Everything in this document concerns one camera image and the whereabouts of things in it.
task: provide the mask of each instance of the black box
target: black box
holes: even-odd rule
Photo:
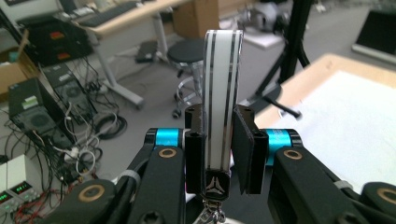
[[[66,64],[60,63],[46,67],[43,69],[43,73],[64,103],[64,107],[69,108],[71,106],[70,114],[77,124],[82,124],[93,118],[96,110],[78,79]]]
[[[369,12],[352,49],[389,63],[396,63],[396,9]]]
[[[29,31],[29,50],[43,66],[64,63],[92,53],[87,34],[71,22],[54,17],[56,12],[36,15],[17,21]]]
[[[9,119],[36,144],[68,148],[73,135],[64,124],[64,112],[38,78],[8,88]]]

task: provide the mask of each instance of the table leg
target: table leg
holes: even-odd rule
[[[92,32],[87,32],[87,34],[88,34],[88,38],[91,41],[93,51],[96,53],[100,64],[105,70],[107,81],[105,81],[104,84],[107,87],[109,87],[111,90],[113,90],[115,93],[119,94],[120,96],[124,97],[125,99],[129,100],[134,105],[136,105],[137,109],[140,109],[143,106],[144,99],[139,95],[137,95],[136,93],[127,90],[126,88],[122,87],[120,84],[117,83],[117,80],[114,78],[114,74],[111,71],[110,66],[108,65],[105,57],[103,56],[101,50],[99,49],[100,44],[96,35]]]
[[[166,44],[165,31],[163,30],[163,21],[161,19],[161,14],[157,12],[153,17],[155,35],[158,38],[158,48],[161,53],[161,58],[166,60],[166,52],[168,51],[168,46]]]

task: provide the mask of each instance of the green digital display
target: green digital display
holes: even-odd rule
[[[2,192],[0,194],[0,204],[5,203],[6,201],[10,200],[12,198],[11,195],[9,195],[7,192]]]
[[[12,188],[12,192],[16,193],[16,194],[22,194],[24,193],[26,190],[30,189],[32,186],[30,186],[28,183],[26,182],[22,182],[19,185],[15,186],[14,188]]]

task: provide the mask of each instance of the power supply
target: power supply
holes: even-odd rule
[[[7,187],[7,192],[18,195],[25,202],[31,202],[43,192],[40,173],[25,155],[7,163]]]
[[[17,195],[7,190],[7,164],[0,165],[0,214],[15,212],[23,204]]]

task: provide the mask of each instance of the brass ring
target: brass ring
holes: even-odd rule
[[[295,151],[295,150],[285,150],[284,152],[283,152],[283,154],[286,156],[286,157],[288,157],[288,158],[290,158],[290,159],[292,159],[292,160],[300,160],[302,157],[303,157],[303,155],[300,153],[300,152],[298,152],[298,151]]]
[[[99,192],[97,192],[97,194],[91,196],[91,197],[87,197],[85,195],[85,193],[87,193],[88,190],[90,189],[95,189],[98,188]],[[99,199],[100,197],[102,197],[102,195],[105,193],[105,188],[102,185],[91,185],[88,186],[87,188],[85,188],[84,190],[82,190],[79,195],[78,195],[78,199],[84,203],[90,203],[93,202],[97,199]]]
[[[389,202],[389,203],[396,204],[396,200],[391,199],[390,197],[388,197],[388,196],[386,195],[386,193],[392,193],[392,194],[396,195],[396,190],[394,190],[394,189],[385,189],[385,188],[381,188],[381,189],[378,189],[378,190],[376,191],[376,193],[377,193],[377,194],[379,195],[379,197],[382,198],[383,200],[385,200],[385,201],[387,201],[387,202]]]
[[[176,151],[172,148],[165,148],[159,154],[162,158],[172,158],[176,155]]]

